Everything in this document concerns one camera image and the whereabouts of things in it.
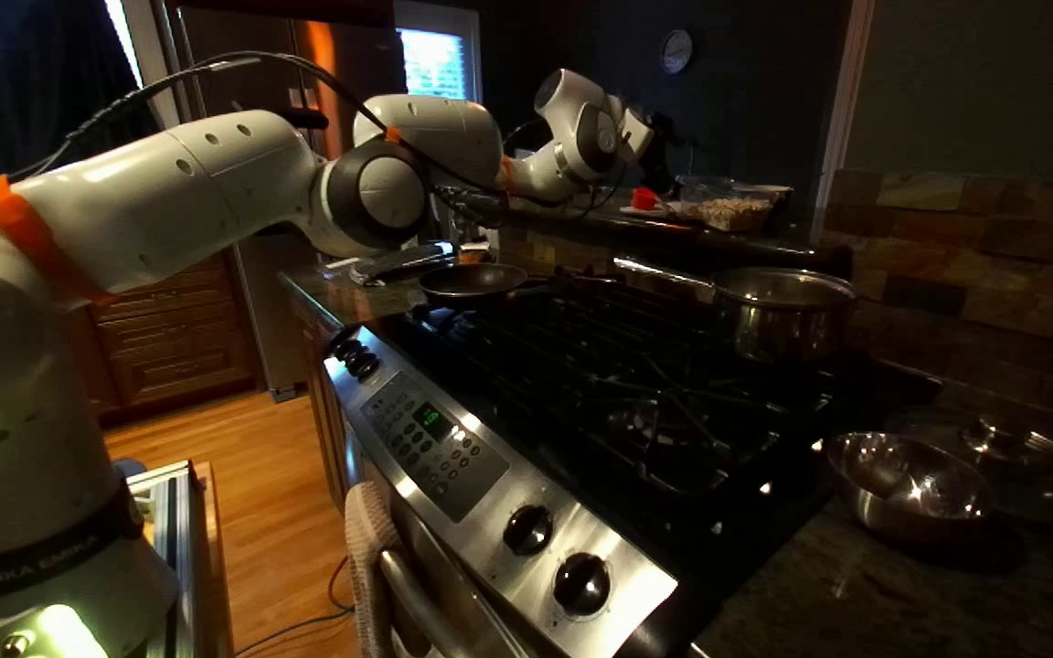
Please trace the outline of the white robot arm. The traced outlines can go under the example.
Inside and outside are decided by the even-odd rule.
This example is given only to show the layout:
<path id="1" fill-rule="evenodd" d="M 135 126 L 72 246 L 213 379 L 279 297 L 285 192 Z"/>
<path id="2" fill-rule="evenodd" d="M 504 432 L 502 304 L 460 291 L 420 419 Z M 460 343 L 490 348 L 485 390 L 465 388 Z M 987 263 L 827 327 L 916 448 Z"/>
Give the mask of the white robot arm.
<path id="1" fill-rule="evenodd" d="M 65 337 L 78 304 L 135 291 L 274 225 L 320 252 L 393 252 L 426 192 L 565 200 L 638 159 L 644 111 L 560 69 L 535 97 L 548 137 L 508 152 L 485 107 L 370 95 L 324 158 L 274 111 L 234 111 L 0 174 L 0 658 L 142 658 L 180 585 L 142 538 Z"/>

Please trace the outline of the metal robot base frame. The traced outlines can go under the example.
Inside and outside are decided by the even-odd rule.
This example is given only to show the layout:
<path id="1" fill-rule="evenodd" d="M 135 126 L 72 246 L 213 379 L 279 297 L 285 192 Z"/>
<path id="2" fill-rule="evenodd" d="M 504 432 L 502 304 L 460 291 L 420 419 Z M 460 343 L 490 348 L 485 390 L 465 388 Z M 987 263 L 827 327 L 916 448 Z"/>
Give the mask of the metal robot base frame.
<path id="1" fill-rule="evenodd" d="M 207 485 L 189 461 L 128 475 L 142 538 L 176 577 L 176 603 L 139 658 L 230 658 L 230 614 Z"/>

